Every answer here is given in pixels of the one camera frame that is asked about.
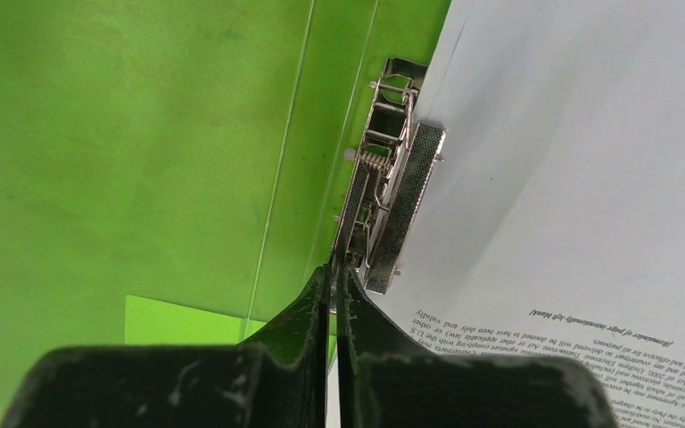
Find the metal folder clip mechanism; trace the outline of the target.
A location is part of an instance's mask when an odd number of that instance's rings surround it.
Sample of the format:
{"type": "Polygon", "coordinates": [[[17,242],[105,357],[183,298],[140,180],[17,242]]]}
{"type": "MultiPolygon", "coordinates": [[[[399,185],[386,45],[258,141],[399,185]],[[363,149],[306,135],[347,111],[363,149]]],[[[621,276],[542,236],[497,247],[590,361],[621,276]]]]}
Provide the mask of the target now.
{"type": "Polygon", "coordinates": [[[441,156],[444,128],[415,119],[425,65],[390,57],[379,79],[359,147],[345,153],[353,171],[334,240],[333,259],[353,268],[363,287],[384,295],[398,274],[409,231],[441,156]]]}

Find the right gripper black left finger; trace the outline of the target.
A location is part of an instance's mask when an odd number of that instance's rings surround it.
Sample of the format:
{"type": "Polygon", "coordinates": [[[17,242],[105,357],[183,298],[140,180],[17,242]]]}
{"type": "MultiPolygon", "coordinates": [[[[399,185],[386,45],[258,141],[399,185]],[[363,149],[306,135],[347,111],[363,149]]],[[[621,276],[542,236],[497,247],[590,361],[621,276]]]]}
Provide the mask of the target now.
{"type": "Polygon", "coordinates": [[[76,346],[24,376],[4,427],[321,427],[330,270],[235,345],[76,346]]]}

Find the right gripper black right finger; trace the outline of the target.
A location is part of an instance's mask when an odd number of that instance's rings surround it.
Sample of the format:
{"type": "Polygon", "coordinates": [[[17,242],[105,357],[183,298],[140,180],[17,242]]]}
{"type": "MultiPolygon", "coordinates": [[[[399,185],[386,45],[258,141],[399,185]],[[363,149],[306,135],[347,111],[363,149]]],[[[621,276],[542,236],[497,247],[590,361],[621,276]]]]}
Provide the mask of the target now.
{"type": "Polygon", "coordinates": [[[615,427],[607,395],[571,358],[441,356],[336,269],[343,427],[615,427]]]}

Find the printed paper sheet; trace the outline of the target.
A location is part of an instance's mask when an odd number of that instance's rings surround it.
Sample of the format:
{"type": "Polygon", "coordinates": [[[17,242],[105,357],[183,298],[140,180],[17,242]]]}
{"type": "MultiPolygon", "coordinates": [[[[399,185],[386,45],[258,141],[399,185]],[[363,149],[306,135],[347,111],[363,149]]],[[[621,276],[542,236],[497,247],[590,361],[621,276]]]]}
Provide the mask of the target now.
{"type": "Polygon", "coordinates": [[[622,427],[685,427],[685,1],[455,1],[446,137],[387,291],[429,349],[561,355],[622,427]]]}

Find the green plastic folder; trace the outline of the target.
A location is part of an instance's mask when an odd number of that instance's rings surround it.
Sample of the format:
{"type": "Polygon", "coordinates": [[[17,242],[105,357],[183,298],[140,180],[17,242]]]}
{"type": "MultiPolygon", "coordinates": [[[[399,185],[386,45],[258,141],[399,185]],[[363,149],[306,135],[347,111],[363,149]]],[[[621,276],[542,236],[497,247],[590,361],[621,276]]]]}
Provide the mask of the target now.
{"type": "Polygon", "coordinates": [[[70,345],[237,342],[326,262],[446,1],[0,1],[0,421],[70,345]]]}

